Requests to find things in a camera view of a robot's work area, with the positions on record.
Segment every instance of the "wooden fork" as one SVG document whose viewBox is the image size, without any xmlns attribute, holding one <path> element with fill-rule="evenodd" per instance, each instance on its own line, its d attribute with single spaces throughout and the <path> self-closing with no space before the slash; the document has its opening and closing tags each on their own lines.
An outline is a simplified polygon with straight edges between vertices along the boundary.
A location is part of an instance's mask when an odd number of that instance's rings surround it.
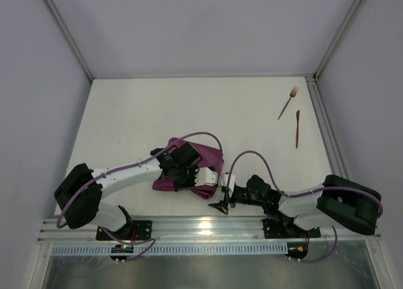
<svg viewBox="0 0 403 289">
<path fill-rule="evenodd" d="M 277 120 L 279 120 L 280 117 L 281 117 L 281 115 L 284 113 L 285 108 L 286 108 L 287 105 L 290 103 L 291 98 L 294 98 L 295 95 L 297 95 L 298 89 L 299 89 L 298 86 L 294 86 L 294 88 L 292 89 L 292 91 L 291 91 L 291 93 L 290 93 L 290 99 L 288 99 L 287 103 L 286 103 L 285 106 L 284 106 L 284 109 L 281 111 L 281 113 L 280 113 L 280 115 L 279 115 L 279 117 L 278 117 Z"/>
</svg>

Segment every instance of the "white wall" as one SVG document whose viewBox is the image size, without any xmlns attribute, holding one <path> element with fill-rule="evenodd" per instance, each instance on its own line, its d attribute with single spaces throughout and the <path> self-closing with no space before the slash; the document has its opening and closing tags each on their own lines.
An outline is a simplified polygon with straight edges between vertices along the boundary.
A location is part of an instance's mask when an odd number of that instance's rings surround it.
<svg viewBox="0 0 403 289">
<path fill-rule="evenodd" d="M 89 88 L 41 0 L 0 0 L 1 288 L 26 286 Z"/>
<path fill-rule="evenodd" d="M 320 80 L 355 180 L 378 190 L 403 273 L 403 0 L 367 0 Z"/>
<path fill-rule="evenodd" d="M 352 0 L 54 0 L 95 78 L 313 73 Z"/>
</svg>

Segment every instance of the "gray floor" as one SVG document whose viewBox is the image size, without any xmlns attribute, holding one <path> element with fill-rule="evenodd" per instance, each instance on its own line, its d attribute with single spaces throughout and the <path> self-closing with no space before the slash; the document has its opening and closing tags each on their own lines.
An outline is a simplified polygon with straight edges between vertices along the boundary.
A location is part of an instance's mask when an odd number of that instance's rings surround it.
<svg viewBox="0 0 403 289">
<path fill-rule="evenodd" d="M 330 248 L 331 243 L 312 242 L 307 259 Z M 44 288 L 379 288 L 362 241 L 340 242 L 337 253 L 319 264 L 294 263 L 285 256 L 151 257 L 110 263 L 100 257 L 55 257 Z"/>
</svg>

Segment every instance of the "robotic arm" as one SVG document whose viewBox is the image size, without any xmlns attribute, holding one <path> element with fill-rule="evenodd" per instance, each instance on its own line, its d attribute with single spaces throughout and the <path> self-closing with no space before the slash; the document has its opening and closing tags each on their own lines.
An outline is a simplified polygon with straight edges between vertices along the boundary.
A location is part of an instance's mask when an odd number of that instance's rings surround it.
<svg viewBox="0 0 403 289">
<path fill-rule="evenodd" d="M 135 228 L 133 220 L 122 206 L 111 206 L 102 199 L 141 182 L 168 179 L 173 181 L 174 191 L 221 187 L 224 199 L 209 206 L 226 215 L 229 205 L 262 207 L 271 225 L 289 237 L 304 237 L 311 229 L 337 225 L 359 234 L 375 233 L 382 214 L 381 196 L 376 191 L 335 175 L 327 176 L 323 187 L 297 195 L 288 195 L 276 186 L 274 190 L 257 175 L 241 187 L 234 176 L 220 175 L 213 166 L 200 167 L 203 157 L 195 145 L 185 142 L 180 147 L 156 149 L 124 166 L 92 170 L 86 164 L 77 165 L 54 194 L 66 224 L 71 229 L 95 224 L 124 239 Z"/>
</svg>

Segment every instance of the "utensil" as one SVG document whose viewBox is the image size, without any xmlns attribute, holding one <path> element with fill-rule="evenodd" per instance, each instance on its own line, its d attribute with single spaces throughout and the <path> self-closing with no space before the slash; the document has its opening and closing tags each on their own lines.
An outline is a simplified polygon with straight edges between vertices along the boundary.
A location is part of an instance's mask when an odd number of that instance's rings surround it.
<svg viewBox="0 0 403 289">
<path fill-rule="evenodd" d="M 298 141 L 299 141 L 299 131 L 300 131 L 300 110 L 297 111 L 295 115 L 297 117 L 297 134 L 295 136 L 295 148 L 298 148 Z"/>
<path fill-rule="evenodd" d="M 287 103 L 286 103 L 285 106 L 284 106 L 284 109 L 281 111 L 281 113 L 280 113 L 280 115 L 279 115 L 279 117 L 278 117 L 277 120 L 279 120 L 280 117 L 281 117 L 281 115 L 284 113 L 285 108 L 286 108 L 287 105 L 290 103 L 291 98 L 294 98 L 295 95 L 297 95 L 298 89 L 299 89 L 298 86 L 294 86 L 294 88 L 292 89 L 292 91 L 291 91 L 291 93 L 290 93 L 290 99 L 288 99 Z"/>
</svg>

